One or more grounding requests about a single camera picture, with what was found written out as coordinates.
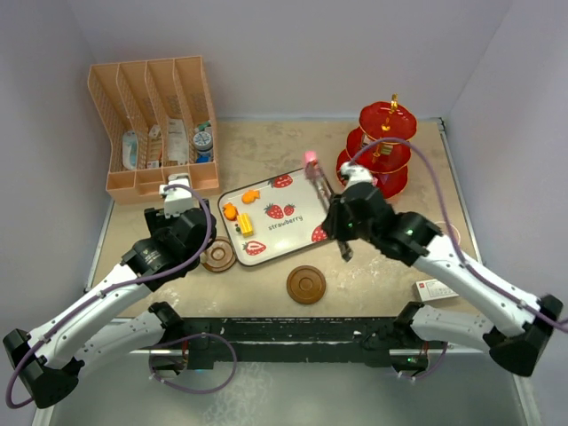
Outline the metal serving tongs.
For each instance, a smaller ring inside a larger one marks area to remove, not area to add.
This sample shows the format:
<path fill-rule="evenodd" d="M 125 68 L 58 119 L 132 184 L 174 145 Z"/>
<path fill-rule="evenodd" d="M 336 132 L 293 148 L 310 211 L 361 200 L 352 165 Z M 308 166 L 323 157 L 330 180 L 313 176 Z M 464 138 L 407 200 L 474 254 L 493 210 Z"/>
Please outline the metal serving tongs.
<path fill-rule="evenodd" d="M 304 169 L 304 174 L 316 191 L 319 202 L 324 211 L 328 214 L 336 193 L 325 176 L 323 169 L 320 167 L 319 160 L 315 166 L 310 167 L 307 170 Z M 326 231 L 326 234 L 330 240 L 334 240 L 337 243 L 343 261 L 349 262 L 353 256 L 349 243 L 346 241 L 340 241 L 336 237 L 332 237 L 331 233 L 328 231 Z"/>

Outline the purple fuzzy sweet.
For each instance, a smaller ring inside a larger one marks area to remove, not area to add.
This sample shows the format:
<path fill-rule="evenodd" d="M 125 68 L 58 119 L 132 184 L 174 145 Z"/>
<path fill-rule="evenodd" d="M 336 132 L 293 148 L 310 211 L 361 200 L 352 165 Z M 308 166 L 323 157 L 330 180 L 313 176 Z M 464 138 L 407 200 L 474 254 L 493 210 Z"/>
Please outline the purple fuzzy sweet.
<path fill-rule="evenodd" d="M 355 166 L 353 164 L 351 164 L 350 162 L 344 162 L 340 166 L 338 173 L 341 176 L 342 180 L 347 182 L 351 178 L 354 171 L 355 171 Z"/>

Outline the brown coaster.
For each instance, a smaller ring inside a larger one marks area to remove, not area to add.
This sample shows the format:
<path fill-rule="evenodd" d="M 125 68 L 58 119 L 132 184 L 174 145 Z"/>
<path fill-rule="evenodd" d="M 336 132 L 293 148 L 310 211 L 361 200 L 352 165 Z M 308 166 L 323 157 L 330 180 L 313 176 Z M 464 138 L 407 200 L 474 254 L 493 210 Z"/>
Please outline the brown coaster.
<path fill-rule="evenodd" d="M 288 295 L 299 304 L 317 303 L 325 295 L 326 289 L 325 276 L 314 266 L 298 266 L 287 277 Z"/>
<path fill-rule="evenodd" d="M 236 255 L 233 245 L 226 237 L 217 237 L 201 254 L 201 265 L 209 272 L 220 273 L 234 266 Z"/>

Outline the orange fish cake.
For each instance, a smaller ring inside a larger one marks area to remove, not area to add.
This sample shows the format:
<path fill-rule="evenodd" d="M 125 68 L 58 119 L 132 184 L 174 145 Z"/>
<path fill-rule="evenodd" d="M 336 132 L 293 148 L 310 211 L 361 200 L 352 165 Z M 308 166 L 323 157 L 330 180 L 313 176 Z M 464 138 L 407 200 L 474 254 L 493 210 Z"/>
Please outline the orange fish cake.
<path fill-rule="evenodd" d="M 241 201 L 244 204 L 251 204 L 260 199 L 260 192 L 258 190 L 247 190 L 242 196 Z"/>
<path fill-rule="evenodd" d="M 235 221 L 237 219 L 237 216 L 239 215 L 239 212 L 232 203 L 227 202 L 223 206 L 223 214 L 228 221 Z"/>

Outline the yellow toy cake slice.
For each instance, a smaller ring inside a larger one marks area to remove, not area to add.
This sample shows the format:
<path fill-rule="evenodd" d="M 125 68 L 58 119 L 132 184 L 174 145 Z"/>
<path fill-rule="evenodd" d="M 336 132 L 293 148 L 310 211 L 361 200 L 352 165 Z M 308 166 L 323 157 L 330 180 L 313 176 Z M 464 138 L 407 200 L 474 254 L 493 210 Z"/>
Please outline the yellow toy cake slice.
<path fill-rule="evenodd" d="M 254 234 L 254 227 L 247 213 L 239 214 L 237 222 L 243 237 L 250 237 Z"/>

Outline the white strawberry tray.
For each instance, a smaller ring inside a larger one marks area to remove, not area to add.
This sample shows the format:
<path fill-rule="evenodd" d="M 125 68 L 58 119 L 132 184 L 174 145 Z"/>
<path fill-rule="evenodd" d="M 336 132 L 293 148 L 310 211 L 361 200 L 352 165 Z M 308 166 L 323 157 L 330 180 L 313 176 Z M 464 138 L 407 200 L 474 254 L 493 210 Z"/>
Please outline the white strawberry tray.
<path fill-rule="evenodd" d="M 260 199 L 244 204 L 241 196 L 258 190 Z M 243 237 L 237 219 L 228 221 L 223 206 L 232 203 L 239 214 L 247 213 L 254 234 Z M 327 240 L 321 224 L 326 217 L 320 200 L 301 169 L 245 185 L 222 194 L 217 202 L 237 261 L 247 267 L 270 262 Z"/>

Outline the pink toy cake slice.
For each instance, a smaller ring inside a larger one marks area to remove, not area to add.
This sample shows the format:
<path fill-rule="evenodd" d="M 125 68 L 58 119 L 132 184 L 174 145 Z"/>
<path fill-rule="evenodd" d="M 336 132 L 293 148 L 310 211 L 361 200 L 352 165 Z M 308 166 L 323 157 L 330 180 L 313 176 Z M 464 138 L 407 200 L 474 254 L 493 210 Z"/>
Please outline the pink toy cake slice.
<path fill-rule="evenodd" d="M 306 151 L 304 153 L 304 168 L 307 170 L 317 164 L 318 157 L 315 151 Z"/>

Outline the clear plastic cup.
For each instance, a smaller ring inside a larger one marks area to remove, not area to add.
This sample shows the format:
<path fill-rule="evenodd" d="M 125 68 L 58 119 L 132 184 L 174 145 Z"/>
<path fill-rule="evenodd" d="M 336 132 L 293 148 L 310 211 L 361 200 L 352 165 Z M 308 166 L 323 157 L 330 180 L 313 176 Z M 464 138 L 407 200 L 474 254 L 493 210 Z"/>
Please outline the clear plastic cup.
<path fill-rule="evenodd" d="M 436 221 L 435 225 L 440 228 L 440 230 L 442 231 L 442 233 L 444 235 L 447 235 L 448 237 L 453 235 L 455 240 L 457 241 L 457 244 L 458 245 L 461 244 L 461 240 L 462 240 L 461 233 L 460 233 L 459 229 L 453 223 L 447 224 L 445 221 L 440 220 L 440 221 Z"/>

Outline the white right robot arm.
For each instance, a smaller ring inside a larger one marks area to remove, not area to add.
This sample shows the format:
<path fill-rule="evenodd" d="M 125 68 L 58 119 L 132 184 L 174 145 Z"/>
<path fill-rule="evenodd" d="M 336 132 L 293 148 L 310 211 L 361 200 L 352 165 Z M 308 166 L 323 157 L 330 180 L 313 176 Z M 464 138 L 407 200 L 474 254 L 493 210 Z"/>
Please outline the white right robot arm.
<path fill-rule="evenodd" d="M 395 212 L 369 183 L 331 195 L 322 229 L 341 243 L 366 241 L 389 259 L 445 284 L 478 311 L 470 315 L 410 302 L 395 320 L 394 334 L 401 345 L 457 343 L 488 353 L 514 375 L 533 374 L 553 333 L 551 323 L 564 307 L 559 299 L 514 287 L 454 247 L 423 215 Z"/>

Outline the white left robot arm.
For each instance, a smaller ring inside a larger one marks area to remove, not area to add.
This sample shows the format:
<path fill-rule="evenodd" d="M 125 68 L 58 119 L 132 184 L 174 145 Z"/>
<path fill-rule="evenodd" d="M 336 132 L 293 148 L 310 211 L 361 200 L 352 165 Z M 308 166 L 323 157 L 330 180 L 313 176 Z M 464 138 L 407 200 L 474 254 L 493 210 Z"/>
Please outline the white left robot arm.
<path fill-rule="evenodd" d="M 149 237 L 135 242 L 97 286 L 42 326 L 15 328 L 4 337 L 13 368 L 5 391 L 9 408 L 54 406 L 82 376 L 116 355 L 179 344 L 184 321 L 166 302 L 152 304 L 119 326 L 109 324 L 126 308 L 194 270 L 217 235 L 216 219 L 205 200 L 176 217 L 163 209 L 146 209 L 145 219 Z"/>

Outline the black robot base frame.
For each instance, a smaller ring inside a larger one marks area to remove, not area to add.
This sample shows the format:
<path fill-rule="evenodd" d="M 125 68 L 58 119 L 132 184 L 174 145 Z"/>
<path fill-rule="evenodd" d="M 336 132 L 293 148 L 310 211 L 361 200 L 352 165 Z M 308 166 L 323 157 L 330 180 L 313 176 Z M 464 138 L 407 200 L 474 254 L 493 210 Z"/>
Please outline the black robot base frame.
<path fill-rule="evenodd" d="M 425 342 L 394 317 L 324 318 L 189 318 L 168 303 L 149 311 L 165 328 L 160 343 L 187 345 L 192 370 L 211 369 L 217 362 L 359 363 L 368 367 L 420 370 L 427 366 L 425 349 L 441 350 L 439 341 Z"/>

